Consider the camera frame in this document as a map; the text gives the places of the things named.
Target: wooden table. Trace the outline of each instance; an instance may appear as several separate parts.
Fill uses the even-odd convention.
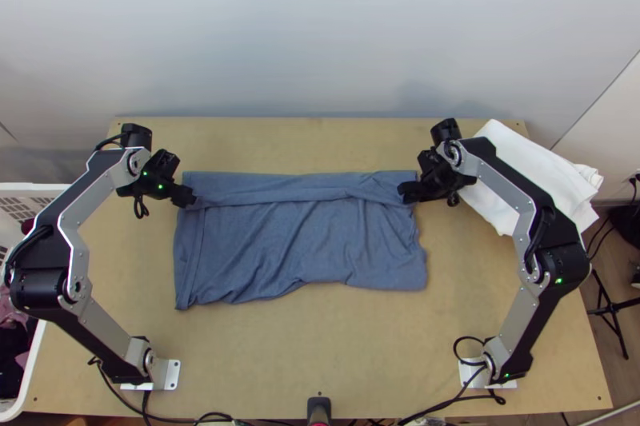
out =
[[[154,148],[183,170],[319,173],[417,169],[435,119],[120,118],[151,128]],[[464,137],[484,120],[459,122]],[[526,135],[520,121],[506,124]],[[494,335],[519,286],[510,237],[465,204],[424,203],[415,213],[428,259],[419,293],[307,285],[273,301],[174,309],[172,242],[176,208],[110,197],[81,229],[91,251],[94,296],[129,334],[158,355],[182,360],[178,389],[155,392],[150,411],[194,417],[215,410],[244,419],[302,418],[322,394],[334,416],[408,416],[459,389],[451,345],[461,335]],[[518,389],[458,403],[448,416],[610,408],[611,401],[580,293],[560,302]],[[112,397],[90,354],[52,324],[46,330],[26,410],[131,414]],[[140,405],[142,394],[126,395]]]

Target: folded shirt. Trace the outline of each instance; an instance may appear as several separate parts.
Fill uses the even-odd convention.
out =
[[[270,299],[310,282],[424,289],[413,206],[396,190],[415,176],[184,173],[198,199],[178,211],[176,308]]]

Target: laundry basket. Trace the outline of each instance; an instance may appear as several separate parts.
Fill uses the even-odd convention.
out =
[[[4,271],[4,261],[9,251],[24,238],[20,230],[21,224],[29,218],[35,217],[41,209],[67,188],[68,185],[0,183],[0,265],[2,271]],[[38,321],[18,397],[8,400],[0,398],[0,422],[9,421],[22,411],[45,326],[46,321]]]

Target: white cloth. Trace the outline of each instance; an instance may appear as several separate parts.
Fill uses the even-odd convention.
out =
[[[486,137],[496,147],[496,154],[541,189],[548,192],[556,208],[562,211],[582,233],[598,219],[590,200],[602,184],[595,168],[575,165],[504,126],[489,120],[475,137]],[[518,213],[482,181],[466,186],[460,197],[491,223],[498,234],[512,235]]]

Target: black wire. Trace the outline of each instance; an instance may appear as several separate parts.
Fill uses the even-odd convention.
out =
[[[134,196],[134,215],[139,220],[143,219],[145,216],[149,216],[149,209],[142,200],[142,195],[140,193]]]
[[[106,145],[109,144],[116,144],[118,146],[120,146],[120,148],[124,148],[124,146],[122,146],[122,144],[117,143],[115,140],[118,140],[119,138],[124,138],[127,135],[127,133],[120,133],[120,134],[116,134],[110,138],[107,138],[106,140],[102,140],[100,141],[94,148],[94,151],[99,151],[100,149],[104,148]]]
[[[469,366],[483,366],[485,364],[484,361],[465,361],[463,360],[460,355],[458,354],[458,344],[460,343],[460,341],[464,341],[464,340],[473,340],[473,341],[477,341],[478,343],[482,344],[484,346],[485,342],[483,340],[479,340],[477,337],[475,336],[460,336],[455,342],[454,342],[454,355],[455,357],[458,358],[458,361],[460,361],[462,364],[467,364]]]
[[[91,364],[96,364],[98,366],[98,371],[100,372],[100,376],[102,376],[102,380],[105,382],[106,387],[109,388],[109,390],[111,391],[111,393],[118,399],[118,401],[120,401],[122,404],[124,404],[129,410],[135,412],[136,414],[139,414],[140,416],[142,416],[142,418],[145,420],[145,422],[149,423],[149,419],[152,420],[156,420],[156,421],[160,421],[161,423],[176,423],[176,424],[200,424],[200,423],[226,423],[229,421],[233,421],[234,418],[232,416],[229,416],[228,414],[225,414],[223,412],[208,412],[207,414],[204,414],[202,416],[200,416],[199,419],[197,419],[196,421],[194,420],[179,420],[179,419],[174,419],[174,418],[165,418],[162,416],[156,416],[153,414],[150,414],[148,412],[146,412],[146,406],[149,402],[149,396],[151,394],[151,391],[149,391],[149,394],[146,394],[147,398],[143,397],[142,398],[142,407],[144,408],[143,410],[140,410],[138,408],[136,408],[135,406],[133,406],[132,404],[130,404],[127,400],[125,400],[122,396],[120,396],[118,394],[118,392],[115,390],[115,388],[111,385],[111,383],[109,382],[109,380],[106,377],[106,374],[104,373],[104,371],[102,371],[102,362],[93,357],[89,360],[89,362],[87,363],[89,365]],[[219,416],[219,418],[214,419],[214,420],[208,420],[206,419],[208,416]]]
[[[33,244],[43,238],[46,235],[52,234],[54,231],[53,227],[50,225],[42,225],[39,226],[33,234],[31,234],[28,238],[21,241],[18,246],[16,246],[11,254],[6,259],[6,267],[5,267],[5,286],[8,288],[11,280],[11,272],[15,269],[15,263],[18,261],[18,258]]]
[[[149,403],[149,396],[151,396],[151,391],[145,391],[142,395],[142,419],[144,420],[146,426],[153,426],[146,413],[146,406]]]
[[[629,179],[629,183],[631,183],[631,186],[634,187],[634,195],[631,198],[631,201],[629,201],[629,206],[632,206],[632,204],[635,201],[635,197],[636,195],[638,195],[638,187],[636,186],[636,183],[638,182],[638,180],[636,178],[630,178]],[[640,208],[640,203],[638,203],[638,206],[635,209],[635,212],[633,214],[633,216],[635,216],[636,214],[638,214],[638,208]],[[589,241],[589,245],[586,247],[586,253],[589,254],[589,251],[591,250],[591,246],[593,245],[596,236],[604,229],[605,225],[607,224],[607,222],[609,221],[610,217],[607,217],[604,221],[604,223],[602,223],[600,225],[600,228],[598,228],[598,230],[595,232],[595,234],[592,236],[591,241]],[[600,250],[600,246],[602,246],[603,241],[605,240],[605,238],[609,235],[609,233],[611,233],[614,230],[614,226],[611,226],[611,228],[609,228],[606,233],[602,236],[602,238],[600,238],[600,241],[598,242],[598,246],[596,246],[596,249],[594,251],[593,254],[591,254],[589,256],[589,261],[592,261],[595,258],[595,255],[598,254],[598,251]]]
[[[598,228],[598,231],[596,231],[595,234],[591,237],[591,241],[589,241],[589,245],[586,247],[587,254],[589,254],[589,251],[591,250],[591,246],[594,244],[596,236],[604,229],[606,224],[609,222],[609,219],[610,219],[609,217],[606,217],[604,223],[600,225],[600,228]]]
[[[465,381],[465,385],[462,386],[462,388],[460,389],[460,392],[450,400],[443,401],[442,403],[438,403],[435,406],[432,406],[431,408],[425,409],[424,411],[416,412],[415,414],[400,420],[398,422],[398,426],[404,426],[405,424],[410,423],[411,421],[416,420],[417,418],[423,417],[431,412],[436,412],[436,411],[440,411],[441,409],[448,408],[453,403],[457,403],[459,401],[493,399],[496,403],[500,404],[501,406],[503,404],[506,404],[506,400],[502,396],[498,396],[497,394],[495,394],[493,389],[489,390],[489,394],[478,394],[476,396],[462,397],[466,389],[469,387],[469,384],[471,384],[471,381],[473,381],[475,377],[485,369],[487,369],[486,364],[484,364],[481,368],[478,368],[476,372],[471,375],[469,380]]]
[[[208,420],[207,417],[208,416],[228,416],[228,419],[214,419],[214,420]],[[203,414],[202,416],[200,416],[199,418],[196,419],[196,421],[194,421],[194,426],[198,426],[199,424],[202,423],[221,423],[221,422],[227,422],[227,421],[233,421],[234,418],[232,418],[229,415],[220,413],[220,412],[207,412],[205,414]],[[248,424],[249,426],[253,426],[251,423],[247,423],[245,421],[243,421],[243,423]]]
[[[602,236],[602,238],[600,238],[600,242],[598,243],[598,246],[596,247],[594,254],[592,254],[589,257],[589,261],[592,261],[595,258],[595,255],[598,254],[598,251],[600,251],[600,246],[602,246],[603,241],[605,240],[606,237],[609,236],[609,234],[615,229],[615,226],[611,226],[611,228],[609,228],[606,233],[604,234],[604,236]]]
[[[264,421],[265,423],[282,424],[282,426],[294,426],[292,423],[287,423],[286,421],[280,421],[280,420],[258,420],[258,421]]]

